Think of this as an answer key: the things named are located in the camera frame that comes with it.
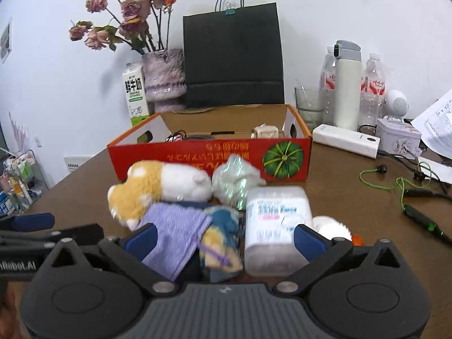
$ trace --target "white speaker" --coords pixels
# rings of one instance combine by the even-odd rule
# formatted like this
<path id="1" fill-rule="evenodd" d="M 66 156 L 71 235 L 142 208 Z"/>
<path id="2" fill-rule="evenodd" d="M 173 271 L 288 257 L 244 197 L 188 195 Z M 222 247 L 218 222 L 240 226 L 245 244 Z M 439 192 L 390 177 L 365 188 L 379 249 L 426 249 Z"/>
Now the white speaker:
<path id="1" fill-rule="evenodd" d="M 402 121 L 402 117 L 406 115 L 410 107 L 405 95 L 394 89 L 385 94 L 383 104 L 387 112 L 387 116 L 384 118 L 392 121 Z"/>

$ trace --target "green pumpkin picture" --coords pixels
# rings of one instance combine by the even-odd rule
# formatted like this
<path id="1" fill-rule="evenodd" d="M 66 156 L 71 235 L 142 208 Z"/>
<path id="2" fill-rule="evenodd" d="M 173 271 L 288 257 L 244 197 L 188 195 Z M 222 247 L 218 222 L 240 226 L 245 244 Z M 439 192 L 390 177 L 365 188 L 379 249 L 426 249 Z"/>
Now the green pumpkin picture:
<path id="1" fill-rule="evenodd" d="M 303 164 L 303 149 L 291 141 L 282 141 L 268 148 L 262 158 L 266 174 L 278 179 L 295 176 Z"/>

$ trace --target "red box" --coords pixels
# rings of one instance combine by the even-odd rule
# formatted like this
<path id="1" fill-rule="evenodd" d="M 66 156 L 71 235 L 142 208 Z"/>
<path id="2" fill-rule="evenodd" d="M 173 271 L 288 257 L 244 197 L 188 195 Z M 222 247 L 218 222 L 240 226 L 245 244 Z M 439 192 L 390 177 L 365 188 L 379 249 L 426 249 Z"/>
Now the red box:
<path id="1" fill-rule="evenodd" d="M 251 139 L 253 129 L 275 125 L 279 138 Z M 214 140 L 165 140 L 174 132 L 204 134 Z M 236 153 L 268 181 L 305 181 L 312 134 L 298 111 L 287 104 L 227 106 L 156 113 L 107 145 L 118 179 L 140 160 L 191 164 L 210 175 Z"/>

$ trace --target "purple cloth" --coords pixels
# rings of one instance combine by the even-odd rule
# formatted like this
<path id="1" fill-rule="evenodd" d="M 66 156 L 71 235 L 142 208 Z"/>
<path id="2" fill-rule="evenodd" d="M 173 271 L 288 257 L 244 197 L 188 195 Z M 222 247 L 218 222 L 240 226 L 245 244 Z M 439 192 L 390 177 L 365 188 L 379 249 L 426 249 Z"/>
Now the purple cloth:
<path id="1" fill-rule="evenodd" d="M 152 204 L 137 227 L 154 223 L 158 233 L 157 246 L 143 259 L 143 264 L 174 281 L 211 221 L 201 209 L 164 202 Z"/>

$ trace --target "gray thermos lid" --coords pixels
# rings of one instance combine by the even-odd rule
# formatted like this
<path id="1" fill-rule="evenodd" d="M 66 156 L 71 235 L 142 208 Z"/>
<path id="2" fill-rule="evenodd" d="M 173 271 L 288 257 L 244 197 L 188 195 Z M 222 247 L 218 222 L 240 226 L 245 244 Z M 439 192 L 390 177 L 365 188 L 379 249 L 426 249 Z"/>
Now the gray thermos lid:
<path id="1" fill-rule="evenodd" d="M 334 46 L 334 56 L 361 62 L 361 47 L 349 40 L 338 40 Z"/>

